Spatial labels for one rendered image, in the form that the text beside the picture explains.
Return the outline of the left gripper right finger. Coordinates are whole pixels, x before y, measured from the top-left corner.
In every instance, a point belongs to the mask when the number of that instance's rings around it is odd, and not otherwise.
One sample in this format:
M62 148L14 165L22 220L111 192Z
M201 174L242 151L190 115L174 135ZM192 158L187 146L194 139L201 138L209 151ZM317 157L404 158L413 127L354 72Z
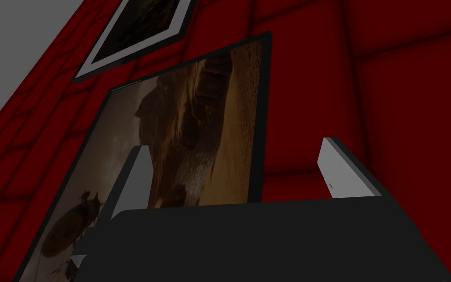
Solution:
M381 195L369 171L337 138L323 138L317 165L332 198Z

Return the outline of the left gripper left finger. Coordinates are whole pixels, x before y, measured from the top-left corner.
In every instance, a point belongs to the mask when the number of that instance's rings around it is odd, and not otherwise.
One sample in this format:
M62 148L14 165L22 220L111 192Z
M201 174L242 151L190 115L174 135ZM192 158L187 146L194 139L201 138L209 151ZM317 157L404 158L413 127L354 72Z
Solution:
M153 173L149 147L134 146L100 212L99 219L112 220L123 211L146 209Z

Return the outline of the brown landscape picture black frame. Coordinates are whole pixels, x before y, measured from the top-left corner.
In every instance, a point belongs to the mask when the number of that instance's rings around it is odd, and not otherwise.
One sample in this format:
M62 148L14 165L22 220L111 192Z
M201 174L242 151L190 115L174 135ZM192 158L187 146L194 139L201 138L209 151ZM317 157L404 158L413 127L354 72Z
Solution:
M271 50L268 31L109 90L11 282L74 282L73 249L137 145L147 209L260 202Z

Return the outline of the dark picture white mat frame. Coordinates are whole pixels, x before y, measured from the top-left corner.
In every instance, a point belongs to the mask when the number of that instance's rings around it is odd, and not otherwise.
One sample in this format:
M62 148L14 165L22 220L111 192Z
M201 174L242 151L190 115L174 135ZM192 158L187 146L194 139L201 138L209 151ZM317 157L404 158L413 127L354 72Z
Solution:
M184 39L197 2L122 0L72 83L80 83Z

